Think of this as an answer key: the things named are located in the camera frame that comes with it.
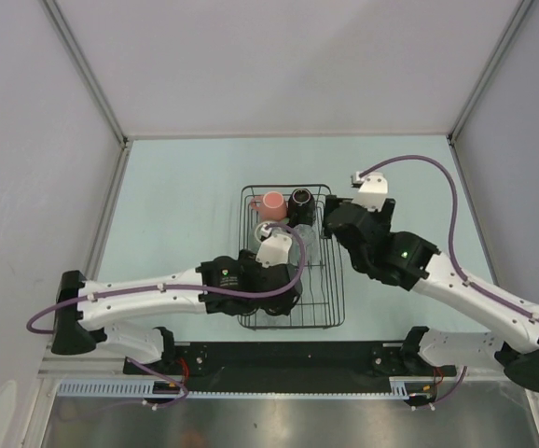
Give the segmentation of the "tall clear faceted glass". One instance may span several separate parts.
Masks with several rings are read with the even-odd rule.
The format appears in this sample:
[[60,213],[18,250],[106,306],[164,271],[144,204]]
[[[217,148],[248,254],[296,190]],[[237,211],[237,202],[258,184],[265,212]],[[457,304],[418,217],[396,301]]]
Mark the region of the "tall clear faceted glass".
[[315,228],[308,224],[298,224],[294,230],[304,243],[306,261],[313,264],[317,260],[319,252],[319,238]]

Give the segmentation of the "small clear faceted glass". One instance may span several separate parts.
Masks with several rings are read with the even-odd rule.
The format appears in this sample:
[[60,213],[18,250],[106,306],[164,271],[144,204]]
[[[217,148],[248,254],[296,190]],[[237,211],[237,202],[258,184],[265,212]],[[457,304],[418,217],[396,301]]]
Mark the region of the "small clear faceted glass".
[[259,317],[258,323],[262,327],[269,327],[269,328],[280,327],[281,324],[283,323],[283,316],[263,314],[261,317]]

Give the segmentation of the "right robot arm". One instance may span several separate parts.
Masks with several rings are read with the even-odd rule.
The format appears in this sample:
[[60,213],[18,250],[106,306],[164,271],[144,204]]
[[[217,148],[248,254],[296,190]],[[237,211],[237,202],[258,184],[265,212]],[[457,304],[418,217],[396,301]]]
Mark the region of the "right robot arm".
[[500,371],[539,393],[539,304],[463,273],[449,255],[414,233],[392,231],[394,208],[393,199],[381,210],[368,210],[330,195],[325,233],[348,251],[356,272],[440,301],[486,329],[448,334],[416,327],[403,344],[403,367],[412,374],[443,365]]

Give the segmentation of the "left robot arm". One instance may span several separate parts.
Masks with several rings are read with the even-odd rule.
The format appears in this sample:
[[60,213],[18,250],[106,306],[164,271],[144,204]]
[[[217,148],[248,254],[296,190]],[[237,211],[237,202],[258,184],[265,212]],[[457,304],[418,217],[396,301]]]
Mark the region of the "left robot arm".
[[69,271],[59,285],[51,351],[77,356],[102,347],[164,373],[177,361],[172,333],[163,327],[142,329],[131,319],[258,310],[287,315],[302,294],[301,275],[289,262],[258,262],[248,250],[235,259],[220,256],[181,273],[119,284],[97,283]]

